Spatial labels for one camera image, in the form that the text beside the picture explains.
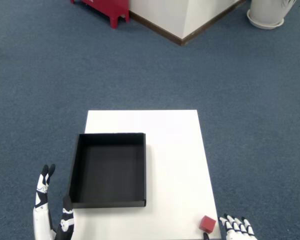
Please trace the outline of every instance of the open box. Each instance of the open box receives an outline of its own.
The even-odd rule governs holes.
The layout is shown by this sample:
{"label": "open box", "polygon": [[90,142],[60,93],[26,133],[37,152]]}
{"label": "open box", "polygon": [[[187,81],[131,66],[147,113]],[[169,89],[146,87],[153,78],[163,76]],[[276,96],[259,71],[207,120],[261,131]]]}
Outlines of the open box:
{"label": "open box", "polygon": [[80,134],[68,194],[75,209],[146,206],[146,135]]}

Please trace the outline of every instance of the brown baseboard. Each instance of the brown baseboard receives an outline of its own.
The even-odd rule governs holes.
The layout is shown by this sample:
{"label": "brown baseboard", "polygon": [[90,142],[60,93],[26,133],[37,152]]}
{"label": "brown baseboard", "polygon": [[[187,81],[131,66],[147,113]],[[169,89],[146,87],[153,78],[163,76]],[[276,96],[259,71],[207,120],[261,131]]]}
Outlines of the brown baseboard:
{"label": "brown baseboard", "polygon": [[167,30],[164,30],[162,27],[159,27],[158,25],[150,22],[149,20],[143,18],[142,16],[139,16],[138,14],[134,13],[133,11],[129,11],[130,18],[135,20],[136,22],[146,26],[147,28],[151,29],[152,31],[156,32],[157,34],[160,34],[161,36],[171,40],[175,44],[182,45],[182,38],[172,34],[171,32],[168,32]]}
{"label": "brown baseboard", "polygon": [[178,44],[180,46],[186,45],[190,40],[194,39],[196,36],[198,36],[200,33],[204,32],[208,28],[210,28],[213,24],[215,24],[217,21],[222,19],[225,15],[236,9],[240,4],[244,3],[246,0],[239,0],[235,4],[228,7],[226,10],[219,13],[217,16],[212,18],[210,21],[203,24],[201,27],[199,27],[197,30],[190,33],[185,38],[180,38],[171,32],[168,32],[167,30],[163,29],[162,27],[159,27],[158,25],[152,23],[151,21],[143,18],[142,16],[139,16],[138,14],[130,11],[130,17],[135,20],[136,22],[146,26],[147,28],[151,29],[152,31],[156,32],[157,34],[160,34],[161,36],[169,39],[170,41],[174,42],[175,44]]}

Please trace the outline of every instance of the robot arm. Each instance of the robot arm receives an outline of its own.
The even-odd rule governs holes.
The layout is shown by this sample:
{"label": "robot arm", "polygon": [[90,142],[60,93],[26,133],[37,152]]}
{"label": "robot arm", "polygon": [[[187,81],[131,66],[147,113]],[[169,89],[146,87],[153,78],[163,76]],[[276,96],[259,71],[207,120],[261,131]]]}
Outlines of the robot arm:
{"label": "robot arm", "polygon": [[56,166],[50,168],[45,165],[39,176],[33,208],[33,228],[35,240],[71,240],[74,232],[74,215],[72,202],[69,196],[63,198],[62,220],[57,233],[53,229],[48,208],[48,188],[50,177]]}

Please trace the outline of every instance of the robot finger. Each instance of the robot finger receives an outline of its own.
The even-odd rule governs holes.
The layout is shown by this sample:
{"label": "robot finger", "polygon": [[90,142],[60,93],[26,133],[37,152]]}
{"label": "robot finger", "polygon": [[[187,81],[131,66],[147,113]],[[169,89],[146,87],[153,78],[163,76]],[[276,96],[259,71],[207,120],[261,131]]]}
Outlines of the robot finger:
{"label": "robot finger", "polygon": [[228,219],[229,223],[232,225],[233,230],[236,233],[241,233],[239,225],[236,223],[236,221],[234,220],[234,217],[228,215],[228,214],[224,214],[224,216]]}
{"label": "robot finger", "polygon": [[225,231],[226,231],[227,234],[228,234],[228,233],[234,233],[234,232],[235,232],[235,230],[233,229],[233,227],[232,227],[232,225],[230,224],[230,222],[228,221],[228,219],[225,219],[225,218],[223,218],[223,217],[221,217],[221,216],[220,216],[218,219],[219,219],[219,221],[222,223],[222,225],[224,226]]}
{"label": "robot finger", "polygon": [[240,231],[242,232],[242,234],[245,235],[245,236],[247,236],[248,233],[247,233],[245,225],[243,225],[243,223],[238,218],[236,218],[236,217],[234,218],[234,220],[238,224],[238,226],[239,226]]}
{"label": "robot finger", "polygon": [[46,188],[46,175],[48,174],[49,168],[48,165],[44,165],[41,171],[41,174],[39,176],[38,184],[36,186],[36,189],[39,192],[46,193],[47,188]]}
{"label": "robot finger", "polygon": [[243,223],[244,223],[244,227],[245,227],[245,229],[246,229],[248,235],[249,235],[250,237],[256,239],[255,233],[254,233],[254,231],[253,231],[253,229],[252,229],[252,227],[251,227],[250,222],[249,222],[244,216],[242,217],[242,221],[243,221]]}
{"label": "robot finger", "polygon": [[210,240],[208,233],[203,233],[203,240]]}
{"label": "robot finger", "polygon": [[71,240],[74,233],[74,227],[74,210],[71,199],[67,195],[63,198],[62,219],[55,240]]}
{"label": "robot finger", "polygon": [[49,183],[50,183],[50,177],[52,176],[52,174],[54,174],[55,170],[56,170],[56,165],[51,164],[49,171],[48,171],[47,175],[45,176],[45,182],[46,182],[47,187],[49,186]]}

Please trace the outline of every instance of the white pot base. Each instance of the white pot base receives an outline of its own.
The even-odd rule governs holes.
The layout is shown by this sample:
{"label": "white pot base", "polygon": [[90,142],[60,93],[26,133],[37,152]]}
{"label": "white pot base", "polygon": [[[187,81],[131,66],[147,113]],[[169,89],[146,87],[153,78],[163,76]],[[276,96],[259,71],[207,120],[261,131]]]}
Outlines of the white pot base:
{"label": "white pot base", "polygon": [[277,27],[280,27],[282,24],[284,24],[285,22],[285,19],[283,18],[278,24],[276,25],[266,25],[266,24],[262,24],[262,23],[259,23],[255,20],[253,20],[251,17],[250,17],[250,9],[246,12],[246,16],[248,17],[250,23],[257,27],[257,28],[260,28],[260,29],[266,29],[266,30],[270,30],[270,29],[275,29]]}

